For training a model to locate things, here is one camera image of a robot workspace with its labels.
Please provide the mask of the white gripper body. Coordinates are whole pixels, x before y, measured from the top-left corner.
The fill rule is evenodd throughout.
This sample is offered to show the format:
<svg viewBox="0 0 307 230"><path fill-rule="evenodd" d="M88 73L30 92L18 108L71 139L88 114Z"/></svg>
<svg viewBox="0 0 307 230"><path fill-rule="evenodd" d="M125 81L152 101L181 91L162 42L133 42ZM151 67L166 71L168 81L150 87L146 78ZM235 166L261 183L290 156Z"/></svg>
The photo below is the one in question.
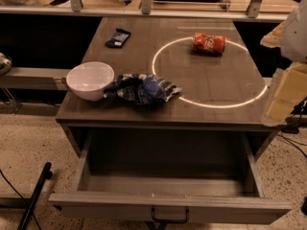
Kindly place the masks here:
<svg viewBox="0 0 307 230"><path fill-rule="evenodd" d="M307 62L307 0L301 0L285 20L281 55L291 61Z"/></svg>

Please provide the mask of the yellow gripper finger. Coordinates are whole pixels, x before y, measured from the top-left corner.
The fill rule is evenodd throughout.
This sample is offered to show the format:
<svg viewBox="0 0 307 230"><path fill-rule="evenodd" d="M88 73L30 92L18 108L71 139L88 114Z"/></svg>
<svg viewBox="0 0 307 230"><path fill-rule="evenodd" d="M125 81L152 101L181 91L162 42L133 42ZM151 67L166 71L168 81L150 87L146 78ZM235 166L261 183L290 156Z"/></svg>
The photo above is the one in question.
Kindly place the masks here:
<svg viewBox="0 0 307 230"><path fill-rule="evenodd" d="M284 25L285 25L285 22L281 22L271 32L264 35L262 39L260 40L260 44L268 48L280 47L281 46L281 36L282 36Z"/></svg>
<svg viewBox="0 0 307 230"><path fill-rule="evenodd" d="M277 69L265 107L266 123L284 123L296 105L307 97L307 64L293 62L286 70Z"/></svg>

